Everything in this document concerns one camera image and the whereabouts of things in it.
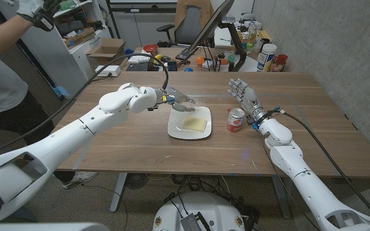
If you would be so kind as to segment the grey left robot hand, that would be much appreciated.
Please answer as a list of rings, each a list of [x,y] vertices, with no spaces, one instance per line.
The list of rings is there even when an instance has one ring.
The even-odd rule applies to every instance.
[[[182,104],[184,102],[195,103],[195,100],[173,87],[167,87],[165,89],[155,89],[155,93],[157,96],[157,101],[155,103],[156,105],[167,103],[171,105],[174,110],[179,112],[195,111],[195,108],[187,107]]]

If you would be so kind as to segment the gloved person hand with tracker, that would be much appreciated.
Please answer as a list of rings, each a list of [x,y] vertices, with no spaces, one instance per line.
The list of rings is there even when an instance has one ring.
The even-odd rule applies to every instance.
[[[17,15],[33,23],[37,28],[51,31],[53,16],[59,11],[61,0],[20,0]]]

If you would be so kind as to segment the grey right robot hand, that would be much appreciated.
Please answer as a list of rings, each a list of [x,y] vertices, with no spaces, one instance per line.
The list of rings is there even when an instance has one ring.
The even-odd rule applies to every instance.
[[[268,117],[268,113],[263,109],[254,89],[239,78],[230,79],[229,86],[231,90],[228,90],[228,93],[240,102],[242,109],[253,118],[257,126],[260,126]]]

